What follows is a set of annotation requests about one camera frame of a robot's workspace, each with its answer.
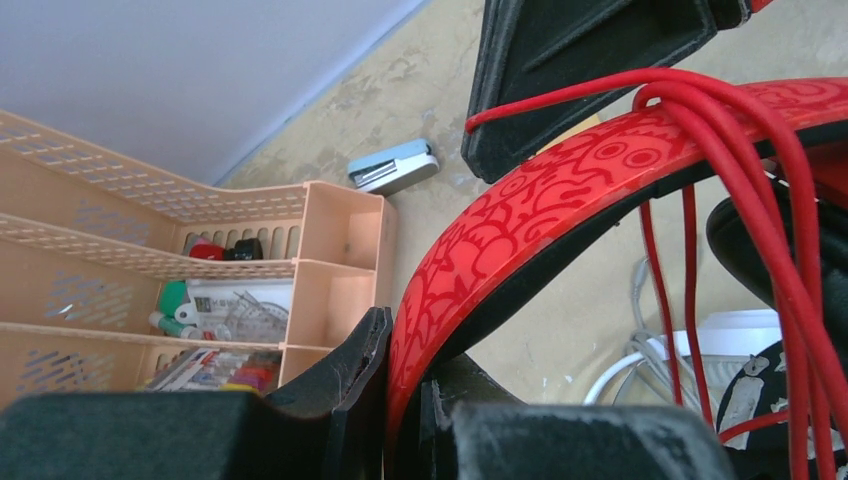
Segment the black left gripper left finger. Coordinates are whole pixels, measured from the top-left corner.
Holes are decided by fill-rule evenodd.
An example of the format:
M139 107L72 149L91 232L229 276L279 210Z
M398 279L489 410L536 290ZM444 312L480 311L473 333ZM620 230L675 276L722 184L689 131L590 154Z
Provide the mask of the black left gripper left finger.
M5 479L378 479L392 314L277 390L47 394L1 415Z

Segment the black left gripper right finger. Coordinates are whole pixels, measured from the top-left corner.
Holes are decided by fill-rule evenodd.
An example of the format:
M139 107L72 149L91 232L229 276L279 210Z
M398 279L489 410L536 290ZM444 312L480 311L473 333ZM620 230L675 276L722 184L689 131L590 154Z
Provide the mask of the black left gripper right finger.
M732 479L715 433L671 406L527 404L468 355L420 383L400 479Z

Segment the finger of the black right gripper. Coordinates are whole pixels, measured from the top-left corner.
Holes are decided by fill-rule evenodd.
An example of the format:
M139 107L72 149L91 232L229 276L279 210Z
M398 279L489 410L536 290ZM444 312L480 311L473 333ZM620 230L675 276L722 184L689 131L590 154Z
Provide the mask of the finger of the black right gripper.
M487 1L468 113L628 70L672 66L751 15L749 1ZM461 156L492 184L622 95L591 95L487 123L464 136Z

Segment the red black headphones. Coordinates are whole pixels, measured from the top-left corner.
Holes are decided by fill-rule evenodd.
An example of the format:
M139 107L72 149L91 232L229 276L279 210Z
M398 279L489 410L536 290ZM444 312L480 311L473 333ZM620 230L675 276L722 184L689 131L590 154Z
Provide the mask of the red black headphones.
M407 407L448 347L498 328L574 255L657 187L691 180L703 156L656 107L588 129L492 186L441 235L413 274L389 349L385 474L412 477L399 435Z

